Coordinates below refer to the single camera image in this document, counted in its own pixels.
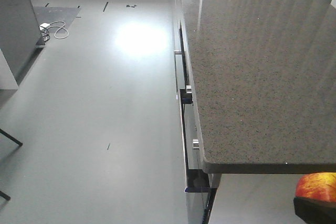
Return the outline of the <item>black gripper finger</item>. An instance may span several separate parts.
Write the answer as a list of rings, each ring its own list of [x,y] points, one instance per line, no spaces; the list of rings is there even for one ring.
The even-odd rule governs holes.
[[[295,214],[305,223],[335,224],[335,202],[295,197],[293,204]]]

